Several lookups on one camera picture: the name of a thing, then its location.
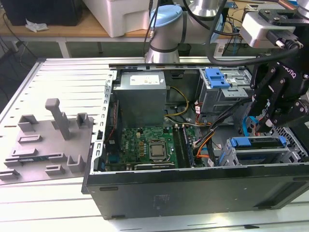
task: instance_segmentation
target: white box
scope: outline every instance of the white box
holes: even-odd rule
[[[148,29],[149,0],[83,0],[110,37]]]

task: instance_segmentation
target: white cable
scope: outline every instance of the white cable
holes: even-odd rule
[[[196,124],[193,124],[193,123],[188,123],[188,122],[182,122],[182,123],[179,123],[179,122],[176,122],[174,121],[173,119],[169,118],[169,117],[165,117],[167,118],[169,121],[175,123],[175,124],[184,124],[184,125],[191,125],[191,126],[194,126],[194,127],[203,127],[204,125],[196,125]]]
[[[19,59],[19,62],[20,62],[20,63],[21,63],[21,59],[22,59],[22,57],[23,57],[23,54],[25,53],[26,46],[28,46],[28,43],[29,43],[29,42],[27,42],[27,43],[24,45],[24,50],[23,50],[23,52],[22,52],[21,55],[20,55],[20,59]]]

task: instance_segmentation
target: table leg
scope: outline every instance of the table leg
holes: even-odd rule
[[[61,53],[62,53],[62,57],[63,58],[71,58],[71,53],[68,49],[68,45],[66,42],[58,42]]]
[[[213,56],[221,57],[224,51],[224,47],[226,45],[226,41],[218,39],[216,42],[217,42],[217,45],[216,45],[216,49],[214,50]]]
[[[99,53],[103,53],[102,43],[101,42],[97,42],[97,44],[98,44],[98,52]]]
[[[6,41],[5,43],[13,52],[18,52],[17,41]]]

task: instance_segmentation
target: wooden desk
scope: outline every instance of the wooden desk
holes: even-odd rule
[[[245,8],[247,3],[236,1],[236,4],[239,7],[238,11],[230,9],[230,15],[236,11],[233,17],[241,20],[243,10],[239,9]],[[0,11],[0,36],[5,41],[16,42],[18,39],[6,27],[2,19],[3,14],[4,11]],[[6,20],[6,22],[15,35],[22,41],[57,42],[64,58],[71,57],[67,42],[98,42],[99,51],[102,52],[101,42],[143,42],[146,34],[146,30],[137,30],[126,33],[121,37],[111,38],[89,11],[84,11],[81,22],[75,27],[48,26],[49,30],[39,31],[37,33],[28,30],[25,26],[13,26],[9,20]],[[231,32],[231,26],[226,25],[224,31]],[[217,42],[220,44],[220,47],[225,46],[229,38],[229,36],[219,36]]]

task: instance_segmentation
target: ram slot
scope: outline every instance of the ram slot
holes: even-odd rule
[[[175,146],[178,168],[189,168],[190,163],[185,147],[183,130],[173,128],[173,138],[174,138],[174,146]]]

